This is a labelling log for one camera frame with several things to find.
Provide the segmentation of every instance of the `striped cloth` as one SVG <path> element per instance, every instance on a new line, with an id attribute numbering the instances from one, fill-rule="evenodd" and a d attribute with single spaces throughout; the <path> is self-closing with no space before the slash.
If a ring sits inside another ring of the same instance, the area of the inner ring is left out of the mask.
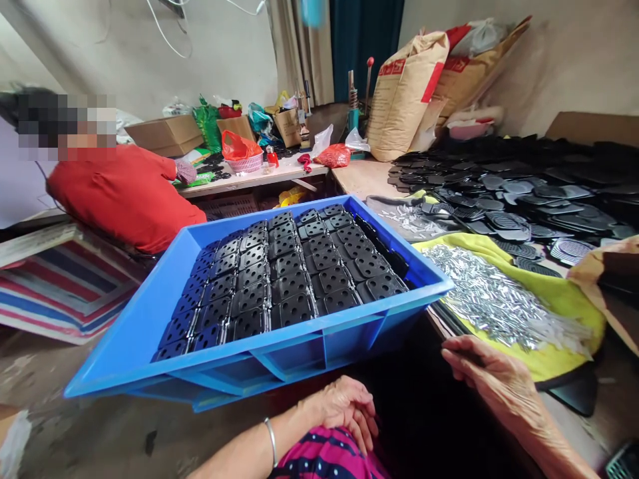
<path id="1" fill-rule="evenodd" d="M 114 321 L 144 274 L 99 238 L 75 225 L 66 228 L 75 229 L 70 240 L 53 247 L 44 241 L 34 254 L 29 251 L 38 238 L 28 237 L 50 228 L 0 245 L 0 261 L 14 241 L 23 243 L 13 253 L 22 249 L 28 255 L 0 267 L 0 323 L 83 344 Z"/>
<path id="2" fill-rule="evenodd" d="M 345 428 L 311 429 L 286 453 L 269 479 L 386 479 L 374 454 L 364 455 Z"/>

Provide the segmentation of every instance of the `pink basket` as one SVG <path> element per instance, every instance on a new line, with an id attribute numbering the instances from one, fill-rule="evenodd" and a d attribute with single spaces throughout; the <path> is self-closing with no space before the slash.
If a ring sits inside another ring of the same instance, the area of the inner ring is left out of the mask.
<path id="1" fill-rule="evenodd" d="M 264 154 L 260 153 L 245 160 L 236 162 L 227 161 L 227 163 L 231 167 L 231 170 L 233 170 L 233 173 L 250 173 L 259 170 L 262 167 L 263 160 Z"/>

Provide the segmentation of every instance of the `woman in red shirt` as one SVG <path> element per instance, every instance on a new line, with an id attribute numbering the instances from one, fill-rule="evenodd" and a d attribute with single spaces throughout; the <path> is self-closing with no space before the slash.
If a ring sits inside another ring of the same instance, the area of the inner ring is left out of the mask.
<path id="1" fill-rule="evenodd" d="M 37 134 L 39 147 L 57 148 L 49 192 L 82 223 L 156 254 L 184 226 L 206 222 L 170 183 L 192 182 L 195 169 L 135 145 L 116 145 L 114 108 L 112 118 L 90 121 L 86 109 L 67 107 L 65 95 L 23 88 L 0 94 L 0 110 L 19 134 Z M 111 134 L 98 133 L 109 126 Z"/>

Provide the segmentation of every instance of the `concrete floor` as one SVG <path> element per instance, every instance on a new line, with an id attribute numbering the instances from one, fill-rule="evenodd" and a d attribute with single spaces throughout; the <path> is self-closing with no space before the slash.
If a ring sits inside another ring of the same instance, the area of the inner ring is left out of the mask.
<path id="1" fill-rule="evenodd" d="M 33 425 L 21 479 L 183 478 L 275 411 L 258 396 L 201 414 L 190 406 L 126 396 L 65 399 L 98 341 L 70 346 L 16 333 L 0 346 L 0 402 L 29 410 Z M 147 434 L 157 431 L 151 456 Z"/>

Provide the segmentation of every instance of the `person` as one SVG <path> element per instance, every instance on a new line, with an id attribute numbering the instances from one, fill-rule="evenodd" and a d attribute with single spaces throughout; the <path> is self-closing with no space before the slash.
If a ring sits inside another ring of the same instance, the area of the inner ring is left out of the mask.
<path id="1" fill-rule="evenodd" d="M 37 135 L 32 146 L 57 149 L 47 191 L 72 218 L 151 255 L 165 251 L 184 226 L 206 222 L 170 183 L 193 182 L 195 168 L 133 144 L 116 145 L 115 131 L 107 132 L 115 125 L 114 108 L 67 103 L 46 88 L 0 94 L 0 114 L 20 135 Z"/>
<path id="2" fill-rule="evenodd" d="M 472 335 L 447 339 L 442 355 L 454 378 L 477 390 L 547 477 L 598 477 L 555 425 L 523 362 Z M 373 396 L 342 376 L 237 436 L 189 479 L 388 478 L 373 454 L 378 434 Z"/>

